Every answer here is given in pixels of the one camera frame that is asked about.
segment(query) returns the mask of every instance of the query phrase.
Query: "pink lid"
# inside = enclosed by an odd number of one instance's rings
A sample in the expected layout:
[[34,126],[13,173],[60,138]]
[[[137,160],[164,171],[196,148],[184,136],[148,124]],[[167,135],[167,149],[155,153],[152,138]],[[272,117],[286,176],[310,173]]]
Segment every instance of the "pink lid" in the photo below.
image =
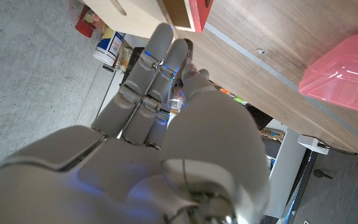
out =
[[358,111],[358,35],[353,35],[304,72],[299,92]]

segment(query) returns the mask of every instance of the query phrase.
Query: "black cable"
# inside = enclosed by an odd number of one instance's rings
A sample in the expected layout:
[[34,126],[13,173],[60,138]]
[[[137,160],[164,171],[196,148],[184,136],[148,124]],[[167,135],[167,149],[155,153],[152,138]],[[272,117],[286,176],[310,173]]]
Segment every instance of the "black cable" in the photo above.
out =
[[342,150],[342,149],[337,149],[337,148],[335,148],[335,147],[328,146],[327,144],[321,143],[321,142],[317,143],[317,146],[318,146],[318,147],[321,147],[321,148],[323,148],[323,149],[329,149],[329,150],[341,152],[341,153],[347,154],[347,155],[352,155],[352,156],[358,155],[358,153],[355,153],[355,152],[347,152],[347,151]]

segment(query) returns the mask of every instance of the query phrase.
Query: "can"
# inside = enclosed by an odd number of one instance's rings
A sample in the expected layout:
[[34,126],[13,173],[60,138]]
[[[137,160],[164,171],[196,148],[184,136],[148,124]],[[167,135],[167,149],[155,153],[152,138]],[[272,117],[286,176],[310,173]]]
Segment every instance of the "can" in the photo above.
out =
[[125,35],[125,33],[113,31],[111,28],[106,27],[104,34],[98,41],[93,56],[103,63],[112,66]]

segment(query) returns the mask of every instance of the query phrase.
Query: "wooden table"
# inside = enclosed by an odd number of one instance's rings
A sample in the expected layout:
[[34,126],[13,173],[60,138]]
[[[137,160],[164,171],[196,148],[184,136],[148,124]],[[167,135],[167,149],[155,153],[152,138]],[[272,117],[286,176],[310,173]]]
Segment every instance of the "wooden table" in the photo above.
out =
[[358,34],[358,0],[215,0],[201,34],[177,34],[212,81],[300,134],[358,152],[358,112],[297,89],[308,66]]

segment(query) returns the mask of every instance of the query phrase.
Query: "robotic hand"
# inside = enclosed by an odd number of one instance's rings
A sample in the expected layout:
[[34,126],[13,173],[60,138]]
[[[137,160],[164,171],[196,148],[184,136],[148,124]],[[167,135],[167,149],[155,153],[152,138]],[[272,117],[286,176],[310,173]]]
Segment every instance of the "robotic hand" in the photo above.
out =
[[[256,124],[185,60],[188,41],[166,53],[172,38],[157,27],[92,128],[62,129],[0,163],[0,223],[260,221],[270,186]],[[188,106],[166,129],[176,74]]]

